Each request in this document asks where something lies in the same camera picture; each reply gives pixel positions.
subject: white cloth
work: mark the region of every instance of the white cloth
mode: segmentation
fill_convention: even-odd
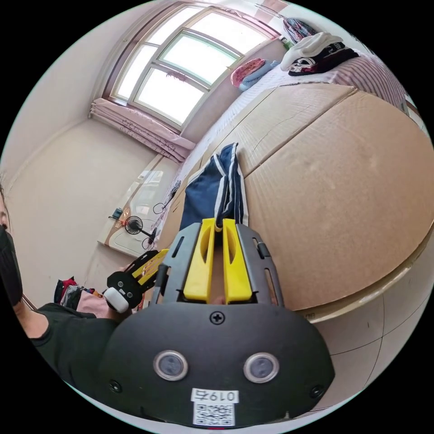
[[[321,53],[330,44],[342,42],[339,36],[333,36],[328,32],[320,32],[313,36],[306,36],[300,42],[293,45],[283,56],[280,63],[282,71],[289,71],[289,67],[301,57],[314,57]]]

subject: face mask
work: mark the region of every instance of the face mask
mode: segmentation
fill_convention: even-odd
[[[11,234],[0,226],[0,276],[12,306],[23,296],[23,285]]]

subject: qr code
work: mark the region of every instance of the qr code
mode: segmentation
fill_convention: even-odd
[[[193,424],[202,426],[234,426],[234,405],[207,405],[195,402]]]

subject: cardboard box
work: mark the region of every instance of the cardboard box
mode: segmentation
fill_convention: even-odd
[[[385,101],[347,86],[283,86],[260,95],[225,132],[201,166],[239,143],[249,226],[272,254],[288,308],[330,305],[372,288],[426,240],[433,146]],[[162,231],[167,245],[179,229],[178,199]],[[213,277],[223,291],[222,273]]]

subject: pink curtain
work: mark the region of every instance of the pink curtain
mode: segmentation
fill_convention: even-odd
[[[177,163],[183,163],[196,146],[146,114],[103,98],[92,103],[90,113]]]

